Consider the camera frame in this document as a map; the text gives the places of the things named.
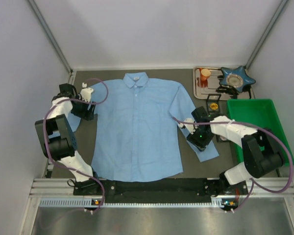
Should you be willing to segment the light blue shirt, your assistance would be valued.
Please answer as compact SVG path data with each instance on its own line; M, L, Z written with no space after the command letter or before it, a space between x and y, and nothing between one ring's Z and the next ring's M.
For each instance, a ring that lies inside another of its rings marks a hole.
M91 166L99 177L151 182L183 172L177 121L195 109L184 86L127 73L93 85L97 134Z

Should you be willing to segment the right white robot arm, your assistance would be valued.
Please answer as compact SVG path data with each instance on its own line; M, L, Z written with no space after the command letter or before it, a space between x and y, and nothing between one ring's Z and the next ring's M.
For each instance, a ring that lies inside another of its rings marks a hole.
M242 150L241 163L222 172L218 180L206 183L206 192L211 196L233 189L248 179L261 178L282 167L286 159L291 159L286 146L270 129L237 124L222 114L209 114L203 107L196 108L192 117L185 119L179 127L189 132L187 141L201 152L208 148L214 136L223 137Z

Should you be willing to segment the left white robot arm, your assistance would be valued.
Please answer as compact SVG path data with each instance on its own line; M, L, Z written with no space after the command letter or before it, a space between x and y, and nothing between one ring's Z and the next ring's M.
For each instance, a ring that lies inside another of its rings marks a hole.
M78 153L74 130L69 124L70 114L84 120L94 119L96 106L88 104L94 89L83 83L78 93L74 85L65 83L59 85L59 90L47 117L35 122L41 149L46 158L68 168L74 175L75 180L68 182L69 186L80 191L96 188L95 172Z

